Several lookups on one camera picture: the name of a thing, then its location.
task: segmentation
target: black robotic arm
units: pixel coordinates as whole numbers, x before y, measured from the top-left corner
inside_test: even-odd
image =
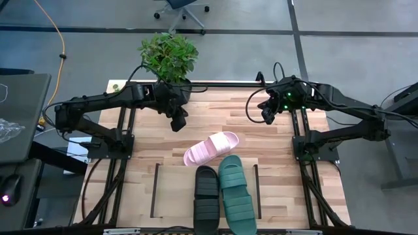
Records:
[[[364,138],[381,141],[391,135],[385,114],[378,112],[380,107],[346,97],[331,85],[305,82],[292,76],[269,85],[266,92],[270,98],[258,107],[263,110],[261,115],[268,125],[274,121],[277,113],[303,108],[337,110],[362,119],[360,123],[351,127],[326,132],[307,131],[304,140],[297,144],[300,154],[313,155],[319,153],[319,148],[325,144],[339,144],[344,140]]]
[[[165,114],[168,118],[172,118],[172,130],[177,132],[186,125],[187,112],[182,108],[186,101],[182,95],[180,88],[163,82],[146,85],[127,82],[121,91],[89,97],[75,97],[55,106],[55,128],[62,134],[73,131],[90,134],[103,139],[108,146],[108,151],[123,151],[130,141],[129,136],[123,135],[121,129],[108,129],[94,123],[84,118],[84,114],[117,107],[151,108],[159,114]],[[94,145],[95,143],[86,144],[85,147],[89,148]]]

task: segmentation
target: slipper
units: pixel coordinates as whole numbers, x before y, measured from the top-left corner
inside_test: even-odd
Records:
[[[236,235],[254,235],[257,223],[241,160],[230,155],[219,165],[219,182],[229,228]]]
[[[193,228],[197,235],[215,235],[219,226],[219,183],[209,166],[200,166],[195,176]]]
[[[230,131],[213,134],[184,153],[184,164],[186,166],[203,165],[213,158],[229,152],[238,145],[239,141],[237,135]]]

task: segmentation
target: office chair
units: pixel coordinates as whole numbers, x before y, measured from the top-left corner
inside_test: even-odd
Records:
[[[204,11],[205,12],[209,12],[209,6],[207,6],[207,4],[204,3],[194,3],[191,4],[193,2],[195,2],[196,0],[165,0],[167,2],[167,4],[165,5],[164,8],[157,10],[154,13],[154,18],[155,19],[159,19],[160,18],[160,13],[164,13],[164,12],[170,12],[170,11],[177,11],[178,15],[176,17],[176,19],[173,21],[173,23],[170,26],[169,29],[169,33],[173,33],[173,31],[175,30],[175,27],[178,24],[178,21],[180,20],[180,17],[183,18],[183,20],[186,19],[186,15],[189,16],[196,24],[200,25],[201,29],[201,35],[205,35],[206,34],[206,30],[204,30],[204,25],[203,23],[193,14],[191,13],[191,11],[188,9],[188,6],[201,6],[201,5],[206,5],[204,7]]]

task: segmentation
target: computer mouse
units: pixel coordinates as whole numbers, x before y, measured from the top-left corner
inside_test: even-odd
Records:
[[[0,186],[1,203],[5,206],[14,206],[20,199],[20,188],[23,177],[19,174],[9,175]]]

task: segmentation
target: wooden tabletop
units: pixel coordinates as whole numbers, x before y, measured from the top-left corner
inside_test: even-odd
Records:
[[[125,81],[110,80],[107,92],[114,91],[112,89],[114,84],[123,87]],[[165,115],[159,115],[149,109],[138,110],[133,129],[134,152],[127,165],[118,226],[193,227],[193,218],[189,213],[171,213],[176,208],[175,206],[171,208],[171,205],[179,205],[177,198],[185,198],[182,193],[190,195],[194,190],[190,183],[176,181],[176,177],[192,179],[192,181],[195,177],[194,170],[184,166],[184,152],[192,145],[206,140],[211,134],[232,131],[238,135],[240,143],[229,154],[240,156],[247,170],[258,165],[262,218],[257,220],[257,227],[308,228],[300,168],[294,160],[291,146],[291,137],[294,135],[291,116],[288,113],[277,115],[272,125],[252,123],[247,119],[244,107],[249,95],[255,90],[255,88],[210,87],[205,93],[192,93],[189,103],[184,106],[189,113],[189,117],[186,118],[187,125],[177,133],[171,131],[171,119],[167,119]],[[262,119],[261,111],[256,106],[266,98],[267,94],[261,92],[251,100],[249,114],[253,119]],[[103,110],[99,124],[108,128],[116,127],[119,112],[119,108]],[[319,131],[329,129],[326,115],[320,110],[315,112],[309,110],[308,119],[311,129]],[[303,126],[300,126],[300,131],[303,134]],[[208,165],[218,166],[226,155],[215,158]],[[103,194],[109,162],[105,159],[101,161],[91,177],[85,199],[87,213],[93,209]],[[156,163],[161,164],[159,175],[164,172],[172,174],[173,177],[166,175],[165,178],[172,178],[173,183],[167,181],[161,183],[160,178],[155,201],[157,217],[150,218]],[[324,197],[340,218],[349,224],[346,200],[337,169],[328,162],[317,164]],[[86,175],[92,165],[93,163],[89,165]],[[250,178],[249,176],[252,176],[251,173],[246,172],[247,179]],[[179,190],[171,191],[172,197],[170,197],[167,194],[168,189],[165,188],[169,187],[167,185],[172,185],[172,190]],[[110,217],[112,202],[113,197],[110,199],[106,220]],[[193,201],[189,203],[187,207],[190,208]],[[313,204],[315,218],[319,223],[316,200],[313,200]],[[74,222],[80,220],[81,203],[78,203]],[[219,227],[228,227],[225,218],[221,218]]]

